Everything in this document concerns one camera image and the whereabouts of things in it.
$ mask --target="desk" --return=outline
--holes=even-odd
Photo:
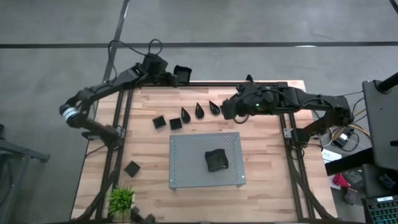
[[[288,84],[305,88],[303,81],[288,81]],[[152,213],[159,222],[297,220],[279,117],[255,116],[245,124],[235,124],[224,120],[222,115],[210,113],[208,100],[220,105],[235,93],[234,87],[144,87],[134,91],[122,168],[133,160],[141,170],[134,178],[122,170],[119,186],[131,186],[136,192],[136,206],[142,216]],[[111,95],[99,102],[97,121],[112,123],[116,98],[117,95]],[[195,117],[197,102],[205,110],[202,120]],[[190,113],[191,122],[171,131],[169,119],[180,116],[181,106]],[[167,126],[156,130],[152,119],[160,115],[164,115]],[[312,122],[310,111],[300,111],[295,117],[299,128]],[[246,185],[177,189],[176,192],[169,189],[171,134],[235,131],[239,131],[241,137]],[[92,141],[88,152],[101,145],[100,141]],[[86,158],[72,218],[82,214],[98,193],[105,157],[106,149],[102,149]],[[320,149],[309,146],[304,158],[312,192],[326,210],[336,216]],[[303,194],[300,197],[305,208]]]

